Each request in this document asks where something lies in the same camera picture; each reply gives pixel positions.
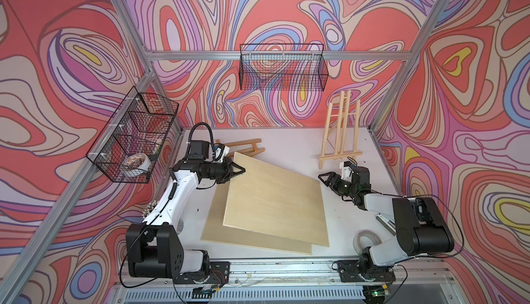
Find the plywood board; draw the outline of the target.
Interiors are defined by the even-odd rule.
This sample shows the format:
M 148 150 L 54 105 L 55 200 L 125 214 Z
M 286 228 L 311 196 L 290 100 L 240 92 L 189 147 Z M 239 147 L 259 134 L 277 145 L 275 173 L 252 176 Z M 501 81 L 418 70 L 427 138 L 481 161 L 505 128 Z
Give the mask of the plywood board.
M 224 226 L 223 221 L 228 192 L 229 183 L 216 186 L 201 240 L 263 250 L 312 254 L 312 244 L 310 243 Z
M 229 183 L 223 225 L 329 247 L 321 182 L 244 154 Z

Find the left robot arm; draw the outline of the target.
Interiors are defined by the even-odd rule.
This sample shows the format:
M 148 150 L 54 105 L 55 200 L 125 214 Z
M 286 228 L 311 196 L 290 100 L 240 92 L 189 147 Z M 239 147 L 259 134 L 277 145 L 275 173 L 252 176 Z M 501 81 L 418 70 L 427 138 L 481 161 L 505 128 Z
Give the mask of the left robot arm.
M 221 185 L 245 171 L 229 157 L 226 145 L 214 141 L 210 125 L 194 125 L 185 155 L 171 169 L 161 200 L 141 223 L 128 228 L 126 255 L 120 268 L 147 282 L 171 279 L 174 283 L 207 283 L 214 279 L 224 283 L 225 277 L 212 271 L 207 251 L 184 248 L 177 233 L 178 223 L 192 194 L 202 190 L 201 181 Z

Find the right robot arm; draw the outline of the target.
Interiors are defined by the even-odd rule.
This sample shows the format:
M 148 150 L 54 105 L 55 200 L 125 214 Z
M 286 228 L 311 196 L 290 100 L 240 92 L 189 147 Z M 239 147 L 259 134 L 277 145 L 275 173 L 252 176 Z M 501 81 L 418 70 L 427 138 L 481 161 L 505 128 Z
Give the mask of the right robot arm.
M 452 258 L 461 253 L 454 251 L 455 239 L 433 197 L 407 198 L 377 192 L 372 189 L 366 167 L 348 165 L 341 174 L 330 171 L 317 177 L 344 202 L 391 221 L 393 237 L 364 248 L 350 268 L 361 279 L 382 281 L 398 263 L 417 257 Z

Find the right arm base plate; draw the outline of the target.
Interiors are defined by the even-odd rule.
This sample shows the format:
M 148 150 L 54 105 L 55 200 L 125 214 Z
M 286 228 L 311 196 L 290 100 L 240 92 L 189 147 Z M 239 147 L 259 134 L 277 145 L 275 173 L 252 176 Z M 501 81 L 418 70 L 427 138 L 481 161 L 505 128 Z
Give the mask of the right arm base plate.
M 393 283 L 396 280 L 389 267 L 378 267 L 359 260 L 334 261 L 331 269 L 340 275 L 342 283 Z

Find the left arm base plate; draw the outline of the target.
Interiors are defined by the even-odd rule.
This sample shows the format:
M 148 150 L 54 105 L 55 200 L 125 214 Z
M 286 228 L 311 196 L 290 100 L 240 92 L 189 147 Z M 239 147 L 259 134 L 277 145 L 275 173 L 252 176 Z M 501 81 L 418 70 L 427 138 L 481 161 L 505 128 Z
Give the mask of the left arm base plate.
M 223 286 L 229 282 L 230 262 L 214 261 L 198 272 L 186 272 L 181 275 L 184 281 L 194 284 L 214 284 Z

